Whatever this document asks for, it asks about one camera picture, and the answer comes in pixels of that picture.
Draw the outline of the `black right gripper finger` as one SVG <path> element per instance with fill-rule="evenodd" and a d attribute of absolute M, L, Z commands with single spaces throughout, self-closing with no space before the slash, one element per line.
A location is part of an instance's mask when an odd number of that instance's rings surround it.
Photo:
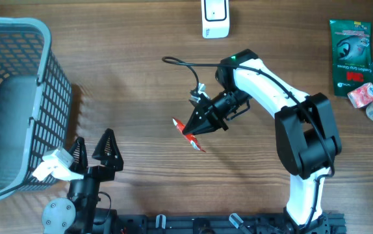
<path fill-rule="evenodd" d="M 192 115 L 183 129 L 183 133 L 202 133 L 205 127 L 206 117 L 202 104 L 196 105 Z"/>
<path fill-rule="evenodd" d="M 219 129 L 223 129 L 224 131 L 228 130 L 228 126 L 225 124 L 223 120 L 208 120 L 206 119 L 205 127 L 202 133 L 187 133 L 193 135 L 200 135 L 205 133 L 212 133 Z"/>

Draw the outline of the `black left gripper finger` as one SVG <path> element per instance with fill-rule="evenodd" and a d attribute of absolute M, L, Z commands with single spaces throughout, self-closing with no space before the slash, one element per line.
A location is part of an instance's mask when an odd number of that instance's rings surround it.
<path fill-rule="evenodd" d="M 68 150 L 68 153 L 74 159 L 72 165 L 70 166 L 70 170 L 72 172 L 85 172 L 88 167 L 88 159 L 84 138 L 78 136 L 71 148 Z"/>
<path fill-rule="evenodd" d="M 114 131 L 106 129 L 92 154 L 92 158 L 115 172 L 123 170 L 124 161 L 116 143 Z"/>

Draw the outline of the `red Nescafe stick sachet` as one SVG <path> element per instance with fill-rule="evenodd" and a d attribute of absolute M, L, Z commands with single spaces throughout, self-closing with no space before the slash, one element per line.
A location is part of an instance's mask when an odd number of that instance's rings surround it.
<path fill-rule="evenodd" d="M 172 121 L 176 127 L 176 129 L 180 132 L 180 134 L 188 140 L 188 142 L 192 145 L 195 150 L 202 151 L 205 153 L 205 150 L 200 146 L 197 138 L 193 134 L 184 134 L 183 130 L 185 125 L 178 119 L 172 118 Z"/>

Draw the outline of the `small red white carton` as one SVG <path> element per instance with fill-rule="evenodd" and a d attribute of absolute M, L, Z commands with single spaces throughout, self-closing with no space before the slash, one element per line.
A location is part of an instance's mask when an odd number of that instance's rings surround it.
<path fill-rule="evenodd" d="M 373 102 L 373 84 L 365 83 L 348 93 L 348 99 L 355 108 L 362 108 Z"/>

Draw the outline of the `green 3M gloves packet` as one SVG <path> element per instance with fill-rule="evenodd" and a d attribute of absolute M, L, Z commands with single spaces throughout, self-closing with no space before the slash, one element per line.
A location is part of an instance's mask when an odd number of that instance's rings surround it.
<path fill-rule="evenodd" d="M 365 83 L 373 84 L 372 24 L 331 19 L 329 26 L 334 94 L 346 97 Z"/>

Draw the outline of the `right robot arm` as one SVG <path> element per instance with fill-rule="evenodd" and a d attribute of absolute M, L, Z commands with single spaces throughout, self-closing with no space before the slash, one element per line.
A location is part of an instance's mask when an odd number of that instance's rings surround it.
<path fill-rule="evenodd" d="M 334 175 L 334 160 L 342 149 L 329 99 L 291 87 L 249 49 L 221 60 L 216 68 L 224 91 L 213 99 L 202 90 L 195 92 L 195 109 L 183 134 L 226 130 L 226 122 L 240 115 L 240 106 L 257 101 L 275 121 L 277 155 L 290 173 L 286 212 L 300 231 L 312 229 L 322 216 L 324 180 Z"/>

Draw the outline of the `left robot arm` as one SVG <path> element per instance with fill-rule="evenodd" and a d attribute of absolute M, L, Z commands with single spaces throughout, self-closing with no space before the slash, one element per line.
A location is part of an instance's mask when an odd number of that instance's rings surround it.
<path fill-rule="evenodd" d="M 123 170 L 123 159 L 116 143 L 114 131 L 106 129 L 93 152 L 97 166 L 88 166 L 84 138 L 77 137 L 70 149 L 57 147 L 45 153 L 50 175 L 68 181 L 70 187 L 65 198 L 48 203 L 42 213 L 44 233 L 124 233 L 118 229 L 117 211 L 97 205 L 103 182 L 114 181 L 116 172 Z"/>

